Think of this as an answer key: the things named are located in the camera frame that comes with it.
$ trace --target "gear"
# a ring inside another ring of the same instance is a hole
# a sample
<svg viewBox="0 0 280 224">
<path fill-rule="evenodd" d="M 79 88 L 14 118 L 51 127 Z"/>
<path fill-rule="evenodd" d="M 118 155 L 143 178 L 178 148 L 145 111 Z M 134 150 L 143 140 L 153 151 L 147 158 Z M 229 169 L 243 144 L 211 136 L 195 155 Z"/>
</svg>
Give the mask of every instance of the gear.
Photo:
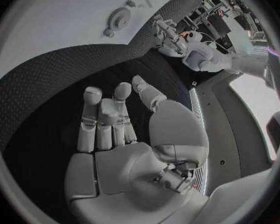
<svg viewBox="0 0 280 224">
<path fill-rule="evenodd" d="M 131 18 L 131 12 L 125 7 L 116 9 L 109 17 L 108 25 L 113 31 L 124 28 Z"/>
</svg>

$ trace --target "black fabric surface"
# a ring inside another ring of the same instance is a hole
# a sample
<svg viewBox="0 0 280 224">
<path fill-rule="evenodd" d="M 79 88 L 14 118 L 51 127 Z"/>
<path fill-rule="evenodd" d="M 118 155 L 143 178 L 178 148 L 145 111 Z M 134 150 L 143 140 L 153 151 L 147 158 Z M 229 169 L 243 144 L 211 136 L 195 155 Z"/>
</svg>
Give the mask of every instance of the black fabric surface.
<svg viewBox="0 0 280 224">
<path fill-rule="evenodd" d="M 229 83 L 237 76 L 229 76 L 213 86 L 233 131 L 241 167 L 241 177 L 271 168 L 266 146 L 253 117 L 240 98 L 231 90 Z"/>
<path fill-rule="evenodd" d="M 25 120 L 10 140 L 4 158 L 20 187 L 42 210 L 62 224 L 76 223 L 64 197 L 64 177 L 69 159 L 76 152 L 87 86 L 103 90 L 112 97 L 120 82 L 131 82 L 141 75 L 169 99 L 191 108 L 187 88 L 156 51 L 93 74 L 55 95 Z M 151 112 L 135 92 L 127 107 L 139 141 L 149 144 L 148 122 Z"/>
<path fill-rule="evenodd" d="M 157 14 L 179 22 L 201 0 L 171 0 Z M 153 17 L 129 45 L 84 45 L 35 57 L 0 80 L 0 147 L 41 104 L 71 84 L 105 68 L 144 55 L 153 45 Z"/>
</svg>

